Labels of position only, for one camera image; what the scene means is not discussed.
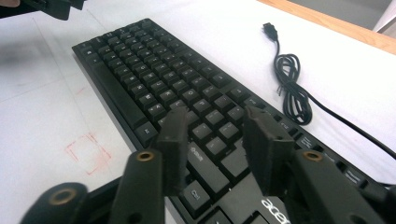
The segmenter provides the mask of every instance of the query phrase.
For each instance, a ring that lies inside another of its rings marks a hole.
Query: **brass insert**
[[[151,161],[154,158],[154,154],[152,152],[143,151],[137,154],[137,159],[139,161]]]
[[[52,205],[61,205],[64,203],[68,203],[72,201],[77,195],[75,189],[67,188],[67,189],[59,189],[58,191],[52,193],[49,197],[49,204]]]
[[[304,157],[310,161],[321,161],[323,157],[320,153],[316,151],[306,151],[303,153]]]

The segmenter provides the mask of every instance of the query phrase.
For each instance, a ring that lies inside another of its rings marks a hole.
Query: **black key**
[[[127,58],[134,56],[134,53],[130,49],[123,50],[120,52],[120,58],[125,61]]]
[[[157,81],[150,86],[150,89],[155,96],[159,96],[161,93],[168,90],[168,87],[162,81]]]
[[[150,107],[157,104],[155,97],[149,93],[139,98],[138,104],[142,110],[148,110]]]
[[[190,63],[193,59],[195,59],[196,57],[198,57],[197,53],[195,53],[192,50],[188,50],[187,52],[184,52],[181,55],[181,59],[183,59],[184,61],[186,61],[187,63]]]
[[[134,131],[134,134],[137,139],[139,139],[140,144],[142,144],[143,147],[148,147],[149,143],[155,136],[157,136],[158,132],[150,122],[146,122],[142,126],[138,127]]]
[[[202,91],[206,87],[210,86],[209,82],[204,77],[198,77],[191,82],[192,87],[196,91]]]
[[[121,67],[122,65],[124,65],[124,63],[122,62],[122,60],[121,60],[120,58],[116,58],[116,59],[114,59],[114,60],[112,60],[112,61],[110,61],[110,62],[108,63],[108,66],[110,67],[110,69],[111,69],[113,72],[115,72],[116,69],[119,68],[119,67]]]
[[[197,102],[198,100],[200,100],[201,96],[194,89],[190,89],[184,92],[181,95],[181,98],[184,100],[184,102],[186,102],[186,105],[192,105],[195,104],[195,102]]]
[[[219,74],[213,76],[212,78],[210,78],[209,80],[217,88],[222,88],[231,81],[230,77],[225,73],[219,73]]]
[[[174,103],[169,105],[169,107],[171,109],[175,109],[175,108],[182,107],[182,106],[186,106],[186,104],[184,104],[184,102],[182,100],[175,101]]]
[[[186,82],[191,82],[194,79],[198,78],[198,76],[199,76],[199,74],[191,68],[184,70],[180,75],[181,75],[181,78],[186,80]]]
[[[227,144],[230,145],[241,136],[241,132],[231,122],[224,124],[218,130],[218,136]]]
[[[211,203],[209,195],[196,180],[184,188],[180,200],[194,218],[200,216]]]
[[[124,43],[118,44],[116,47],[114,47],[114,51],[116,51],[118,54],[126,49],[128,49],[128,47],[126,47]]]
[[[142,82],[146,85],[146,86],[150,86],[152,84],[154,84],[155,82],[159,81],[160,79],[155,76],[154,73],[148,73],[147,75],[142,77]]]
[[[156,104],[148,109],[148,118],[151,122],[157,122],[166,116],[166,110],[161,104]]]
[[[236,87],[233,90],[228,92],[228,96],[238,104],[246,100],[250,95],[246,88]]]
[[[217,67],[215,67],[213,64],[209,64],[209,65],[203,67],[200,70],[200,73],[202,76],[204,76],[206,78],[212,78],[218,71],[219,71],[219,69]]]
[[[204,98],[209,101],[213,102],[214,100],[218,99],[221,96],[221,92],[216,89],[214,86],[209,86],[208,88],[202,91]]]
[[[224,155],[227,150],[227,145],[219,138],[215,137],[205,145],[209,157],[216,161],[219,157]]]
[[[126,90],[130,90],[131,88],[137,86],[140,84],[139,79],[134,76],[134,75],[128,75],[125,77],[125,79],[122,81],[122,84]]]
[[[143,84],[134,86],[129,90],[129,94],[132,96],[134,100],[137,100],[148,93],[149,93],[148,89]]]
[[[215,100],[214,105],[215,108],[221,113],[225,113],[235,106],[233,101],[226,95],[222,95],[217,100]]]
[[[160,94],[159,100],[165,107],[169,107],[170,104],[177,100],[177,95],[173,91],[168,90]]]
[[[212,106],[207,100],[203,99],[195,103],[192,106],[192,110],[201,118],[212,110]]]
[[[237,183],[249,172],[246,151],[242,147],[238,147],[221,161],[221,166],[224,174],[233,183]]]
[[[94,39],[91,39],[90,40],[90,44],[92,45],[92,47],[94,49],[99,49],[101,47],[106,46],[107,42],[102,37],[98,36],[98,37],[96,37]]]
[[[215,214],[205,219],[203,224],[232,224],[232,222],[221,212],[217,210]]]
[[[217,130],[219,127],[221,127],[221,125],[226,122],[226,119],[218,110],[210,112],[208,115],[205,116],[204,120],[213,130]]]
[[[191,110],[189,113],[187,113],[187,125],[189,128],[195,127],[197,124],[199,124],[200,120],[198,116]]]
[[[117,58],[118,58],[117,54],[113,51],[111,51],[103,56],[103,60],[107,63],[109,63],[110,61],[113,61],[114,59],[117,59]]]
[[[169,67],[165,64],[165,63],[161,63],[159,65],[157,65],[153,71],[155,72],[155,74],[157,74],[159,77],[162,77],[163,75],[165,75],[166,73],[169,73],[171,70],[169,69]]]
[[[133,76],[134,74],[127,66],[122,65],[114,71],[114,75],[119,81],[123,81],[125,78]]]
[[[241,106],[236,106],[230,111],[227,112],[226,117],[230,122],[232,122],[234,125],[238,126],[242,124],[243,118],[244,118],[244,109]]]
[[[191,61],[190,65],[195,69],[195,70],[200,70],[201,68],[205,67],[207,65],[207,61],[203,58],[197,58]]]
[[[92,54],[88,58],[85,59],[87,63],[90,65],[90,67],[93,67],[97,63],[101,63],[102,59],[99,57],[97,53]]]
[[[189,144],[187,158],[190,171],[210,196],[217,199],[227,192],[230,181],[194,142]]]
[[[98,63],[92,68],[92,71],[96,74],[110,99],[132,129],[136,129],[147,121],[146,116],[113,77],[104,63]]]
[[[189,85],[184,80],[179,80],[172,85],[172,90],[177,94],[181,95],[181,93],[187,91],[190,88]]]
[[[195,142],[203,145],[214,135],[214,133],[205,123],[202,123],[192,129],[191,135]]]
[[[260,99],[257,96],[250,96],[249,98],[247,98],[244,101],[244,103],[242,103],[243,107],[245,107],[247,105],[255,106],[255,107],[260,108],[260,109],[264,109],[265,108],[265,104],[262,102],[262,99]]]
[[[162,80],[166,85],[170,86],[170,85],[174,84],[175,82],[179,81],[180,78],[178,77],[178,75],[175,72],[169,72],[169,73],[163,75]]]

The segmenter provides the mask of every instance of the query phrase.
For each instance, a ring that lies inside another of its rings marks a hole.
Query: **red marking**
[[[92,133],[80,136],[64,150],[76,164],[85,170],[87,175],[93,175],[106,168],[107,162],[111,159],[111,155],[99,145]]]

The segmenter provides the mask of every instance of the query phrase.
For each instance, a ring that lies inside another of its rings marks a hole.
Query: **space bar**
[[[113,77],[104,63],[97,63],[92,71],[105,89],[113,104],[120,111],[132,130],[144,124],[148,119],[132,100],[121,84]]]

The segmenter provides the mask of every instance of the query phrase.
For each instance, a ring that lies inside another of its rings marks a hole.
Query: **keyboard key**
[[[241,132],[231,122],[224,124],[218,130],[219,137],[227,144],[233,144],[241,136]]]
[[[166,110],[161,104],[156,104],[155,106],[148,109],[148,118],[151,122],[157,122],[166,116]]]
[[[233,109],[229,110],[226,114],[226,117],[230,122],[238,126],[242,124],[244,113],[245,113],[244,109],[242,109],[242,107],[238,105]]]
[[[207,149],[209,157],[216,161],[226,152],[227,145],[225,145],[219,137],[215,137],[205,145],[205,148]]]
[[[137,139],[139,139],[143,147],[148,147],[149,143],[155,136],[157,136],[158,132],[150,122],[146,122],[142,126],[138,127],[134,131],[134,134],[136,134]]]
[[[192,130],[192,138],[201,145],[206,143],[212,136],[212,130],[204,123]]]
[[[200,100],[201,96],[194,89],[190,89],[189,91],[185,91],[181,95],[181,98],[184,100],[186,105],[192,105],[195,102],[197,102],[198,100]]]
[[[210,197],[195,180],[192,181],[184,190],[180,200],[186,206],[192,217],[200,216],[210,205]]]
[[[216,199],[227,192],[230,181],[194,142],[189,144],[187,158],[190,171],[211,197]]]
[[[137,102],[138,102],[140,108],[142,108],[142,110],[144,110],[144,111],[148,110],[150,107],[157,104],[157,100],[151,93],[140,97]]]
[[[212,109],[212,106],[206,100],[200,100],[192,106],[192,110],[195,111],[195,113],[199,117],[203,117],[204,115],[209,113],[209,111],[211,111],[211,109]]]
[[[236,87],[228,92],[228,96],[238,104],[242,103],[249,97],[248,91],[243,87]]]
[[[221,125],[226,122],[224,116],[218,111],[213,110],[204,118],[205,122],[209,125],[209,127],[213,130],[217,130]]]
[[[230,99],[230,97],[226,95],[220,96],[216,101],[215,101],[215,108],[220,111],[221,113],[225,113],[231,108],[233,108],[235,104],[233,101]]]
[[[246,151],[242,147],[238,147],[221,161],[221,166],[224,174],[226,174],[233,183],[238,182],[249,172]]]

